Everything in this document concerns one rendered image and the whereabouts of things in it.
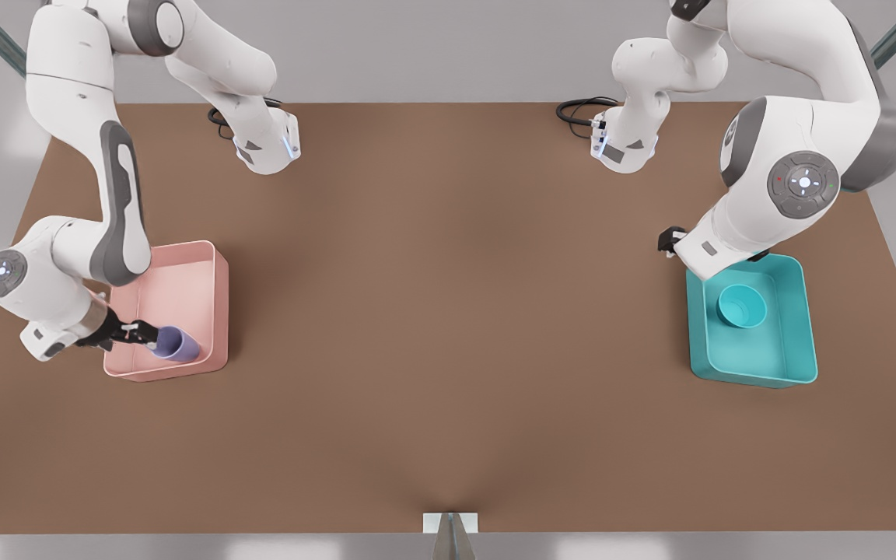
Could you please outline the teal bowl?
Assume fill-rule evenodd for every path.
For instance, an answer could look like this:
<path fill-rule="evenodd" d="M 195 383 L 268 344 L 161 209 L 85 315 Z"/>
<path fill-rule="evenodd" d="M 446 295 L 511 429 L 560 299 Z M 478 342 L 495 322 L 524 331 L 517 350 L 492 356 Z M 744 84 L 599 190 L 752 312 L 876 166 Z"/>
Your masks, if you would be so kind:
<path fill-rule="evenodd" d="M 717 313 L 726 325 L 750 329 L 767 319 L 768 306 L 757 289 L 745 284 L 731 284 L 719 294 Z"/>

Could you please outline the teal box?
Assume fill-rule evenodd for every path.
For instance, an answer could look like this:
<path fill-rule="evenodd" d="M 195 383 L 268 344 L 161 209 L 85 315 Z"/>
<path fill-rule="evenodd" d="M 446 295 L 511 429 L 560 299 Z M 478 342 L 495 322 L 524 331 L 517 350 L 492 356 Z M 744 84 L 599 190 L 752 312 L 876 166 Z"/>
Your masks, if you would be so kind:
<path fill-rule="evenodd" d="M 690 364 L 707 380 L 759 387 L 794 387 L 817 379 L 817 352 L 803 267 L 769 254 L 737 263 L 707 281 L 685 272 Z M 740 329 L 719 319 L 717 300 L 731 284 L 757 289 L 768 306 L 758 327 Z"/>

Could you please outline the pink box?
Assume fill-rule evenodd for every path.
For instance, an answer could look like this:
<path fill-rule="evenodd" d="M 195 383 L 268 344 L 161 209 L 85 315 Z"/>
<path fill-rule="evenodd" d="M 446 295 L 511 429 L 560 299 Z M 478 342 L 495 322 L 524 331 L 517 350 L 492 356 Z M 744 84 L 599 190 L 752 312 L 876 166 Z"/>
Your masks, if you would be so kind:
<path fill-rule="evenodd" d="M 114 344 L 103 368 L 114 378 L 149 382 L 223 369 L 228 361 L 229 265 L 206 240 L 156 246 L 152 266 L 110 291 L 110 308 L 128 322 L 180 327 L 197 343 L 190 362 L 161 359 L 145 346 Z"/>

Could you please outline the purple cup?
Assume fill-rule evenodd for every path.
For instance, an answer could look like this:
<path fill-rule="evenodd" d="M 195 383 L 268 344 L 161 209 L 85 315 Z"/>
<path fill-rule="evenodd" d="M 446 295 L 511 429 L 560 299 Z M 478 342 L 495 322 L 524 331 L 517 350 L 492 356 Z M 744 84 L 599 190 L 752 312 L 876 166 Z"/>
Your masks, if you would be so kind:
<path fill-rule="evenodd" d="M 159 328 L 156 341 L 149 347 L 153 355 L 159 359 L 174 362 L 192 362 L 199 357 L 199 344 L 181 330 L 180 327 L 165 326 Z"/>

